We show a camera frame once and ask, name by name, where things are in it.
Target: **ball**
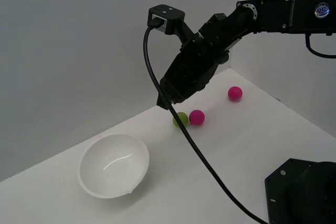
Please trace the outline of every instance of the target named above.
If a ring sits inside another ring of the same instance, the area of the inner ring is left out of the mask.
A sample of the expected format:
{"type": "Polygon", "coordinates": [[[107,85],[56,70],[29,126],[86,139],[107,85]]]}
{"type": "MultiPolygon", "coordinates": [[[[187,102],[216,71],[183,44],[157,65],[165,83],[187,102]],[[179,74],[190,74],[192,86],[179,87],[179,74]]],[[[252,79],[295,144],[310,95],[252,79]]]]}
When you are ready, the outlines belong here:
{"type": "Polygon", "coordinates": [[[231,101],[237,102],[242,98],[243,91],[240,87],[231,87],[227,92],[227,95],[231,101]]]}
{"type": "Polygon", "coordinates": [[[201,110],[194,110],[189,115],[190,123],[196,126],[200,126],[204,123],[205,114],[201,110]]]}
{"type": "MultiPolygon", "coordinates": [[[[186,113],[184,112],[178,112],[177,115],[179,116],[179,118],[181,119],[182,123],[184,126],[187,126],[189,119],[186,113]]],[[[179,125],[177,124],[177,121],[175,120],[175,118],[173,118],[173,124],[179,128],[179,125]]]]}

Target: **white table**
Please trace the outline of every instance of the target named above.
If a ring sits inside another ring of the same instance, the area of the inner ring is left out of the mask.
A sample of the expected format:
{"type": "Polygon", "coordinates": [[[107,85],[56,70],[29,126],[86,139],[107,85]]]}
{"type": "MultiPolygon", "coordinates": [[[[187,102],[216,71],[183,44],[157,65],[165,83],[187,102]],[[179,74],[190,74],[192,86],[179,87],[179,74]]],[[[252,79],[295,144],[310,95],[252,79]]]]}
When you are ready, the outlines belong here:
{"type": "MultiPolygon", "coordinates": [[[[336,162],[336,139],[231,69],[176,108],[187,114],[193,109],[205,112],[202,127],[188,128],[191,136],[232,193],[264,220],[264,179],[283,162],[291,157],[336,162]],[[239,103],[226,98],[235,85],[244,92],[239,103]]],[[[169,112],[153,107],[1,182],[0,223],[254,222],[222,192],[173,126],[169,112]],[[145,142],[148,174],[130,195],[96,199],[77,182],[78,161],[90,143],[113,133],[145,142]]]]}

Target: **bowl rim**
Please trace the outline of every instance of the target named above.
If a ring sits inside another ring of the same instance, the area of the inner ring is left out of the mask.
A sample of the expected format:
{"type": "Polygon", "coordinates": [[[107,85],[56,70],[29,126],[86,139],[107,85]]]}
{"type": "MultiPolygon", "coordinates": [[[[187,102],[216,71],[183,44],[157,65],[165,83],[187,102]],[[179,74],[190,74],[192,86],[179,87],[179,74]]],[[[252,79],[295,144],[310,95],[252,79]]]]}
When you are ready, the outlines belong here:
{"type": "Polygon", "coordinates": [[[86,150],[84,151],[84,153],[82,154],[82,157],[79,161],[79,165],[78,165],[78,168],[77,168],[77,178],[78,178],[78,182],[80,184],[80,186],[83,188],[84,191],[86,191],[89,195],[92,195],[96,198],[101,198],[101,199],[112,199],[112,198],[117,198],[119,196],[122,196],[122,195],[125,195],[125,194],[130,194],[131,192],[133,192],[133,190],[138,186],[138,184],[142,181],[143,177],[145,176],[145,174],[147,173],[147,170],[148,170],[148,166],[149,166],[149,152],[148,152],[148,149],[147,149],[147,146],[145,145],[145,143],[140,140],[139,138],[137,137],[134,137],[132,135],[129,135],[129,134],[109,134],[109,135],[106,135],[106,136],[103,136],[97,140],[95,140],[93,143],[90,144],[89,147],[86,148],[86,150]],[[128,137],[131,137],[133,138],[136,142],[138,142],[141,147],[143,148],[144,152],[145,152],[145,168],[144,170],[142,171],[142,174],[141,176],[139,177],[139,179],[133,184],[133,186],[131,186],[131,188],[129,190],[126,190],[126,191],[122,191],[120,193],[116,193],[114,195],[103,195],[103,194],[97,194],[97,193],[94,193],[92,192],[89,188],[87,188],[87,186],[85,185],[85,183],[82,181],[82,178],[81,178],[81,174],[80,174],[80,168],[81,168],[81,165],[82,165],[82,161],[83,161],[83,158],[85,157],[86,153],[93,147],[93,145],[95,145],[98,141],[106,138],[106,137],[109,137],[109,136],[128,136],[128,137]]]}

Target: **white bowl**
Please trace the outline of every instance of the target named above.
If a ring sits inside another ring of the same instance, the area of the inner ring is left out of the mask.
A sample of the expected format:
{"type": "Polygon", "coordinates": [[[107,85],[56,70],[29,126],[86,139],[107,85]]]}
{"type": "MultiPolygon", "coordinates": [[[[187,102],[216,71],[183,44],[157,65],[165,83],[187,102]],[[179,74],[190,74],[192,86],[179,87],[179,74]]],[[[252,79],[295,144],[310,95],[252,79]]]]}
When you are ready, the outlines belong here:
{"type": "Polygon", "coordinates": [[[110,199],[130,194],[145,176],[149,154],[134,137],[117,134],[94,142],[79,163],[82,188],[97,198],[110,199]]]}

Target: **green ball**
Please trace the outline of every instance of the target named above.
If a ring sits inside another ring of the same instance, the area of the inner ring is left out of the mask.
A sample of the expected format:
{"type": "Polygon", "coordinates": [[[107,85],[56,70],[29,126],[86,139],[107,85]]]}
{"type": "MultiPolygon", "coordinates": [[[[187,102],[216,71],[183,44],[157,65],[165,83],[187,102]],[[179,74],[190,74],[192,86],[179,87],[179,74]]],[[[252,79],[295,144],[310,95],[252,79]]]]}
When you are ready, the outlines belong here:
{"type": "MultiPolygon", "coordinates": [[[[182,123],[184,126],[187,126],[189,119],[186,113],[184,112],[178,112],[177,115],[179,116],[179,118],[181,119],[182,123]]],[[[175,118],[173,118],[173,124],[179,128],[179,125],[177,124],[177,121],[175,120],[175,118]]]]}

